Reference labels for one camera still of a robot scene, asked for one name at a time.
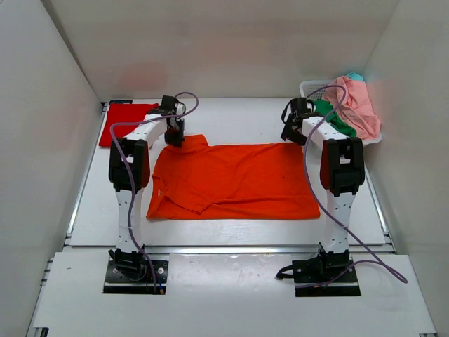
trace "blue cloth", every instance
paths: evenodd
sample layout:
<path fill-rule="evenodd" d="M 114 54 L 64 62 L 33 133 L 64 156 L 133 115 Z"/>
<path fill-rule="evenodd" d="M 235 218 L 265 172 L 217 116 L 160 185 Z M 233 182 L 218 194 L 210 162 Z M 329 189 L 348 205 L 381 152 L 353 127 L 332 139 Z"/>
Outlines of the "blue cloth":
<path fill-rule="evenodd" d="M 362 75 L 357 74 L 356 72 L 350 72 L 348 75 L 346 75 L 347 77 L 349 77 L 350 79 L 354 80 L 354 81 L 359 81 L 359 82 L 364 82 L 365 79 L 363 78 Z"/>

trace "white table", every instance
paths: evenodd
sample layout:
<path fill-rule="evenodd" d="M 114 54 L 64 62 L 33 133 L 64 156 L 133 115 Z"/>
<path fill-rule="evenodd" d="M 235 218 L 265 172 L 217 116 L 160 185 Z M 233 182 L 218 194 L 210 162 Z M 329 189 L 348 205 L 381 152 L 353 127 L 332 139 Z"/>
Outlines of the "white table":
<path fill-rule="evenodd" d="M 165 296 L 103 294 L 106 249 L 57 253 L 34 320 L 48 337 L 332 336 L 418 337 L 435 333 L 407 256 L 383 268 L 356 267 L 361 296 L 296 298 L 292 280 L 276 281 L 287 255 L 171 255 Z M 354 260 L 370 258 L 357 254 Z"/>
<path fill-rule="evenodd" d="M 192 99 L 183 99 L 187 107 Z M 157 100 L 134 100 L 154 103 Z M 209 145 L 279 143 L 283 124 L 281 112 L 287 98 L 201 99 L 197 111 L 186 117 L 185 133 L 202 133 Z M 158 139 L 149 151 L 153 169 L 165 147 Z M 312 147 L 308 154 L 312 185 L 326 204 L 319 182 L 321 153 Z M 118 232 L 117 201 L 108 180 L 109 149 L 97 147 L 74 223 L 72 246 L 114 246 Z M 324 217 L 314 220 L 153 220 L 145 215 L 151 198 L 152 181 L 142 200 L 142 235 L 147 246 L 235 246 L 317 245 Z M 379 216 L 365 182 L 351 213 L 351 229 L 367 244 L 384 244 Z"/>

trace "pink cloth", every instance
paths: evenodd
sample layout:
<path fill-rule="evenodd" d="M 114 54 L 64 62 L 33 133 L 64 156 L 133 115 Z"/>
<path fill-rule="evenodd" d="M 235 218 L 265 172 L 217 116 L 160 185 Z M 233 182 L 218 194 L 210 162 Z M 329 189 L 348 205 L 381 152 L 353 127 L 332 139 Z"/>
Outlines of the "pink cloth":
<path fill-rule="evenodd" d="M 361 140 L 376 139 L 380 133 L 380 120 L 374 114 L 365 82 L 354 81 L 349 77 L 341 76 L 332 84 L 338 84 L 347 90 L 344 102 L 337 109 L 338 116 L 344 123 L 356 129 L 357 137 Z M 327 88 L 323 99 L 336 106 L 342 96 L 342 89 Z"/>

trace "clothing pile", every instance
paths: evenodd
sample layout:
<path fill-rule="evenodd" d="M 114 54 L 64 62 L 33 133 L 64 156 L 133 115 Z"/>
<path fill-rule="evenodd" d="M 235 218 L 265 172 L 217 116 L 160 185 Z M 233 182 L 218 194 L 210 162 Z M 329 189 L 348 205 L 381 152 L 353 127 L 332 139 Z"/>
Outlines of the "clothing pile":
<path fill-rule="evenodd" d="M 361 140 L 377 139 L 381 123 L 374 114 L 363 77 L 352 72 L 347 76 L 338 77 L 331 84 L 345 87 L 347 95 L 342 105 L 326 121 L 346 136 L 357 136 Z M 314 102 L 315 111 L 325 116 L 338 104 L 342 96 L 340 88 L 327 88 L 322 99 Z"/>

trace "white wall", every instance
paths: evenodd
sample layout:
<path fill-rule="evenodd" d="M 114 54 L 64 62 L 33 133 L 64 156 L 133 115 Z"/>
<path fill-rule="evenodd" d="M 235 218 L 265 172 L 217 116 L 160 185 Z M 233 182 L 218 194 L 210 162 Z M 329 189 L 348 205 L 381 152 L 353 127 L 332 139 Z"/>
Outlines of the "white wall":
<path fill-rule="evenodd" d="M 361 71 L 397 0 L 46 0 L 101 100 L 286 97 Z"/>
<path fill-rule="evenodd" d="M 384 136 L 367 148 L 370 172 L 394 241 L 449 336 L 449 1 L 401 0 L 364 74 Z"/>
<path fill-rule="evenodd" d="M 0 1 L 0 336 L 26 334 L 100 104 L 40 1 Z"/>

